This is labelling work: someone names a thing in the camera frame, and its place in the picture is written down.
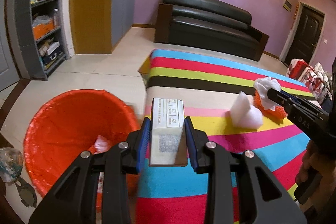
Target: pile of clothes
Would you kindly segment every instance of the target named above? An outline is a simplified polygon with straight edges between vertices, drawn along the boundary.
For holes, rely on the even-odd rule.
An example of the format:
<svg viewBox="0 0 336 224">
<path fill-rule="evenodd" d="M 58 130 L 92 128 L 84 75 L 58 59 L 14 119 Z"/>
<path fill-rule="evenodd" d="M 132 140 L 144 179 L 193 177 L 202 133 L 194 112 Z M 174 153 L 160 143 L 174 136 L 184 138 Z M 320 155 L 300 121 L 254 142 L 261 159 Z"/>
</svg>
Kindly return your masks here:
<svg viewBox="0 0 336 224">
<path fill-rule="evenodd" d="M 331 73 L 325 72 L 320 63 L 313 68 L 302 59 L 293 59 L 286 76 L 304 83 L 322 109 L 330 113 L 332 109 Z"/>
</svg>

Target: blue stripe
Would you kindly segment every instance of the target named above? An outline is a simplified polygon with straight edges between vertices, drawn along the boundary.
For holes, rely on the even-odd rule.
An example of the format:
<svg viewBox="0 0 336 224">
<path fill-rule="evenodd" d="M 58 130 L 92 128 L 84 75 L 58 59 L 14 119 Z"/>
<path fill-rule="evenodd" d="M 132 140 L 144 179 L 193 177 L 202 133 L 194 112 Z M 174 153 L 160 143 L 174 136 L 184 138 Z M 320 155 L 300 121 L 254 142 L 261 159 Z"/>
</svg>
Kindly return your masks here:
<svg viewBox="0 0 336 224">
<path fill-rule="evenodd" d="M 298 134 L 282 142 L 254 150 L 273 172 L 284 166 L 306 149 L 309 138 Z M 234 176 L 232 185 L 236 186 Z M 139 181 L 140 198 L 179 198 L 207 193 L 208 174 L 197 175 L 190 165 L 186 167 L 149 167 L 148 159 Z"/>
<path fill-rule="evenodd" d="M 216 57 L 205 56 L 205 55 L 201 55 L 201 54 L 192 54 L 192 53 L 189 53 L 189 52 L 178 52 L 178 51 L 170 51 L 170 50 L 155 50 L 155 51 L 152 52 L 152 58 L 155 58 L 155 57 L 175 58 L 175 59 L 183 59 L 183 60 L 187 60 L 187 61 L 197 61 L 197 62 L 208 63 L 208 64 L 213 64 L 213 65 L 220 65 L 220 66 L 225 66 L 225 67 L 229 67 L 229 68 L 250 71 L 250 72 L 253 72 L 253 73 L 260 74 L 260 75 L 266 75 L 266 76 L 270 76 L 272 78 L 283 80 L 283 81 L 286 81 L 288 83 L 292 83 L 292 84 L 296 84 L 296 85 L 300 85 L 300 86 L 305 86 L 303 83 L 301 83 L 297 80 L 291 79 L 291 78 L 283 76 L 283 75 L 279 75 L 277 73 L 274 73 L 274 72 L 271 72 L 271 71 L 268 71 L 268 70 L 264 70 L 264 69 L 256 68 L 256 67 L 253 67 L 253 66 L 237 63 L 237 62 L 234 62 L 234 61 L 229 61 L 229 60 L 220 59 L 220 58 L 216 58 Z"/>
</svg>

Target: orange box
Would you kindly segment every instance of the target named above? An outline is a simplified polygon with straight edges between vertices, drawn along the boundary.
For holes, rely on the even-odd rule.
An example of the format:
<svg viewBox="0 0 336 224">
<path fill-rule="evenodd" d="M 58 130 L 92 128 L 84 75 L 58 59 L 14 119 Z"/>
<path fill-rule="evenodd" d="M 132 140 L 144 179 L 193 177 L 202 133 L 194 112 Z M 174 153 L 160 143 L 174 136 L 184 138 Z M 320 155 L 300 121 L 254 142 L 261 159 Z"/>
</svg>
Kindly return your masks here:
<svg viewBox="0 0 336 224">
<path fill-rule="evenodd" d="M 53 20 L 50 20 L 50 22 L 47 23 L 47 24 L 39 24 L 39 25 L 33 27 L 33 34 L 34 34 L 35 40 L 44 36 L 46 33 L 50 32 L 52 29 L 54 29 Z"/>
</svg>

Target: red stripe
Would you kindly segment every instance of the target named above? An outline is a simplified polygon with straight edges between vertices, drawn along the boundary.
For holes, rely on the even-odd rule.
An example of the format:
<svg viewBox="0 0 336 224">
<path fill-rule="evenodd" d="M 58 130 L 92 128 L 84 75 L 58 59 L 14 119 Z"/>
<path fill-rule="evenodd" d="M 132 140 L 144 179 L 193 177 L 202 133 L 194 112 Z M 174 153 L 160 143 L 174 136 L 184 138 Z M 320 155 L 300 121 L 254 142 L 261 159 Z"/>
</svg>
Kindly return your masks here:
<svg viewBox="0 0 336 224">
<path fill-rule="evenodd" d="M 305 151 L 289 163 L 275 170 L 273 174 L 286 190 L 295 184 L 295 176 Z M 234 222 L 239 220 L 237 187 L 232 189 Z M 207 195 L 183 198 L 138 198 L 136 204 L 137 224 L 202 224 Z"/>
<path fill-rule="evenodd" d="M 291 125 L 266 131 L 235 135 L 215 135 L 208 136 L 208 138 L 230 152 L 239 153 L 278 143 L 300 133 L 302 133 L 301 129 L 295 125 Z"/>
<path fill-rule="evenodd" d="M 201 71 L 206 73 L 215 73 L 218 75 L 238 77 L 241 79 L 247 79 L 255 81 L 257 78 L 265 78 L 265 75 L 260 75 L 254 72 L 249 72 L 245 70 L 239 70 L 234 68 L 229 68 L 221 65 L 214 65 L 208 63 L 202 63 L 197 61 L 189 61 L 175 58 L 166 57 L 155 57 L 151 60 L 151 68 L 161 67 L 161 68 L 171 68 L 171 69 L 183 69 L 192 71 Z M 288 83 L 283 80 L 278 80 L 279 84 L 284 88 L 290 88 L 294 90 L 301 90 L 309 92 L 309 89 L 305 86 L 296 85 L 293 83 Z"/>
</svg>

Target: qr code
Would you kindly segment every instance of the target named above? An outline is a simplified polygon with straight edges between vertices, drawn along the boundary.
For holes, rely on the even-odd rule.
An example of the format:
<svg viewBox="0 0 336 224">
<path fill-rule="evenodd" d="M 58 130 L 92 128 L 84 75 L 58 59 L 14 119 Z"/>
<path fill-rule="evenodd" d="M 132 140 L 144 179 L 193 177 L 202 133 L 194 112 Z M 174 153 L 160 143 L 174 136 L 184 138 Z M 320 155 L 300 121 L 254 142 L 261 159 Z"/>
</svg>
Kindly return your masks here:
<svg viewBox="0 0 336 224">
<path fill-rule="evenodd" d="M 168 153 L 177 153 L 179 150 L 180 138 L 172 134 L 159 135 L 159 151 Z"/>
</svg>

